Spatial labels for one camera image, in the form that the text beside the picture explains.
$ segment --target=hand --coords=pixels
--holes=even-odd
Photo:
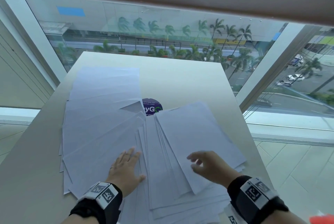
[[[142,182],[146,176],[135,176],[135,165],[139,159],[140,152],[135,153],[132,157],[131,154],[135,148],[130,148],[127,152],[123,151],[116,161],[111,165],[109,170],[107,183],[116,185],[123,193],[123,198],[133,192],[140,182]]]
[[[196,162],[191,165],[192,170],[207,180],[221,184],[225,188],[241,174],[232,169],[214,151],[198,151],[191,153],[187,159]]]

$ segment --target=white car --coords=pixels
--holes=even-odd
[[[301,80],[304,80],[305,77],[303,77],[303,75],[299,75],[299,74],[293,74],[293,75],[288,75],[287,76],[287,79],[289,81],[301,81]]]
[[[277,82],[276,82],[276,85],[277,85],[277,86],[291,86],[291,83],[290,83],[290,82],[287,82],[287,81],[283,81],[283,80],[281,80],[281,81],[277,81]]]

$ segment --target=glass window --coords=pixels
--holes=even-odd
[[[334,32],[323,27],[248,108],[274,112],[334,117]]]
[[[235,94],[287,23],[102,0],[26,0],[67,71],[83,51],[221,63]]]

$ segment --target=purple circular sticker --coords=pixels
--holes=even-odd
[[[146,116],[153,115],[154,113],[162,110],[162,105],[155,99],[143,99],[143,105]]]

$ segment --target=finger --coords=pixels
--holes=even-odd
[[[125,155],[123,156],[123,159],[122,159],[123,163],[128,162],[130,160],[130,157],[131,157],[132,153],[134,152],[134,150],[135,150],[135,148],[132,147],[125,153]]]
[[[117,166],[117,164],[119,164],[122,159],[123,159],[123,156],[125,155],[125,150],[117,157],[116,161],[111,165],[112,168],[114,168],[115,166]]]
[[[145,179],[146,179],[146,176],[145,176],[145,175],[140,175],[140,176],[138,177],[138,182],[141,183],[141,182],[143,182]]]
[[[137,152],[135,153],[129,160],[129,164],[133,167],[135,167],[138,159],[139,159],[139,156],[140,156],[140,152]]]
[[[197,164],[192,164],[192,165],[191,165],[191,168],[192,168],[192,170],[193,170],[195,173],[197,173],[198,175],[202,175],[202,172],[203,172],[203,170],[204,170],[204,168],[203,168],[202,166],[199,166],[199,165],[197,165]]]
[[[194,159],[205,159],[206,156],[206,151],[197,151],[197,152],[193,152],[190,155],[187,156],[188,160],[194,160]]]

